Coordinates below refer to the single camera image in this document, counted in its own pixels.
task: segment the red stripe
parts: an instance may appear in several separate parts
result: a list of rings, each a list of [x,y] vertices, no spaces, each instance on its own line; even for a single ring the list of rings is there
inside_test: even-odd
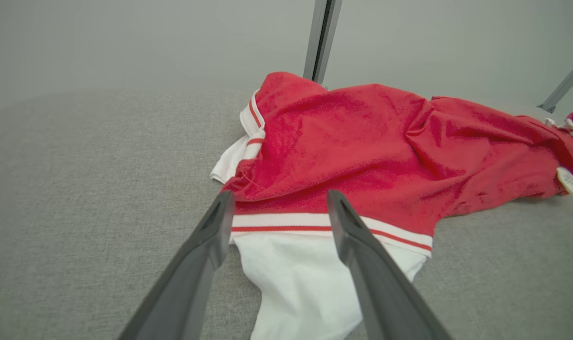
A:
[[[255,144],[255,143],[262,143],[263,141],[265,141],[263,138],[253,138],[251,140],[249,140],[249,142],[247,143],[247,145],[251,145],[251,144]]]
[[[250,101],[249,101],[249,110],[250,110],[250,113],[252,114],[252,117],[255,119],[257,126],[261,127],[261,123],[259,122],[259,118],[257,118],[257,115],[255,114],[255,110],[252,109],[252,99],[250,99]]]
[[[263,232],[263,231],[331,231],[331,227],[317,227],[317,226],[280,226],[280,227],[232,227],[233,232]],[[394,241],[399,241],[406,243],[407,245],[415,246],[421,249],[432,250],[430,246],[423,245],[422,243],[416,243],[410,241],[409,239],[401,238],[388,234],[386,232],[371,229],[370,232],[375,235],[381,235]]]

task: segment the metal post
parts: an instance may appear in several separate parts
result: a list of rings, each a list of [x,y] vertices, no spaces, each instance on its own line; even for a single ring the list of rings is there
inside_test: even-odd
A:
[[[565,77],[563,82],[561,82],[561,84],[557,86],[557,88],[553,91],[553,93],[551,93],[551,95],[547,98],[547,100],[544,103],[540,104],[538,107],[550,113],[553,113],[557,103],[559,103],[561,98],[563,98],[563,96],[567,93],[567,91],[569,91],[572,88],[572,86],[573,86],[573,69],[570,72],[570,74],[567,75],[567,77]]]
[[[322,84],[342,0],[316,0],[303,77]]]

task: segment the gray textured cloth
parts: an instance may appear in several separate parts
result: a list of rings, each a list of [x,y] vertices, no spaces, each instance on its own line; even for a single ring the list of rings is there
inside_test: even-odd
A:
[[[0,340],[118,336],[219,191],[251,91],[90,91],[0,112]],[[573,196],[439,223],[415,282],[457,339],[573,339]],[[230,247],[202,338],[247,339]],[[349,336],[364,339],[364,327]]]

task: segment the clothing label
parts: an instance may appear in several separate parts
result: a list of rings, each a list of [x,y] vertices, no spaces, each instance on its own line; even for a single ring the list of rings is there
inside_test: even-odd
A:
[[[557,168],[557,178],[565,187],[565,190],[573,195],[573,175],[566,168]]]

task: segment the gray wall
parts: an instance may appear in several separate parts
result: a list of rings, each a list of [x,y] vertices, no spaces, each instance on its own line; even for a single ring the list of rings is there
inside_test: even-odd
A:
[[[344,0],[324,83],[535,106],[572,68],[573,0]]]
[[[0,0],[0,108],[87,88],[303,74],[312,0]]]

